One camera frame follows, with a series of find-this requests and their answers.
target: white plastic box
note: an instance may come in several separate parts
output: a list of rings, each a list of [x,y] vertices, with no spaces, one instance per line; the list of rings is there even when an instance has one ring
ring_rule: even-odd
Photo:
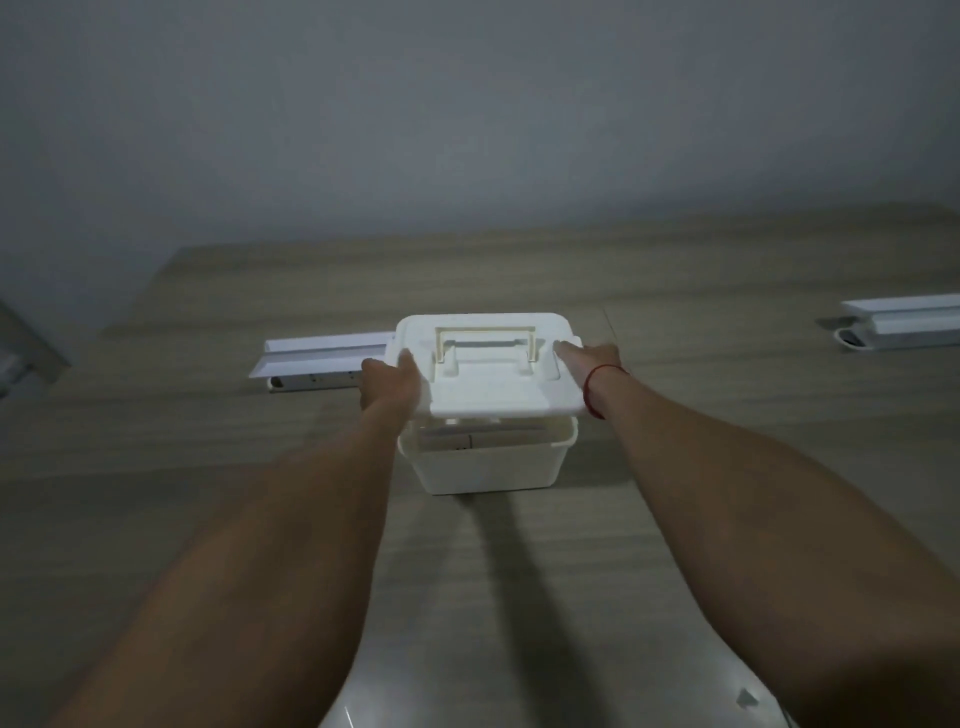
[[[434,496],[545,488],[577,441],[580,388],[553,353],[580,345],[553,313],[410,316],[386,361],[409,349],[420,405],[397,447]]]

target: power strip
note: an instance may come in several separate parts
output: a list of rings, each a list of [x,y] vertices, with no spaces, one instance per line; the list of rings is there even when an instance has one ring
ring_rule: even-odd
[[[392,331],[375,331],[271,339],[264,343],[250,378],[266,379],[270,392],[355,387],[363,360],[383,361],[393,338]]]

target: table surface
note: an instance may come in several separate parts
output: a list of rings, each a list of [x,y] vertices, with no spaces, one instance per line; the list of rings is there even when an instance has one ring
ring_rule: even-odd
[[[264,339],[412,313],[562,313],[663,393],[827,463],[958,569],[960,348],[844,352],[823,321],[842,300],[956,290],[960,216],[936,206],[184,249],[7,443],[0,724],[38,725],[261,464],[356,419],[355,390],[247,379]],[[324,726],[347,711],[355,728],[784,724],[586,419],[546,490],[430,497],[397,462]]]

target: white power strip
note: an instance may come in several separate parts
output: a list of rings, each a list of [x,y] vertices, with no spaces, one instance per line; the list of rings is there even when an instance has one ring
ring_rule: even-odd
[[[383,361],[392,331],[271,339],[250,378],[265,378],[270,392],[339,389],[359,383],[364,359]]]
[[[960,344],[960,294],[844,301],[856,320],[834,338],[848,349],[870,352]]]

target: white wall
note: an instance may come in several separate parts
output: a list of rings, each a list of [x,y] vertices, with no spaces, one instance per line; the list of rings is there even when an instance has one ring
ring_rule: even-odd
[[[0,297],[181,245],[960,202],[956,0],[8,0]]]

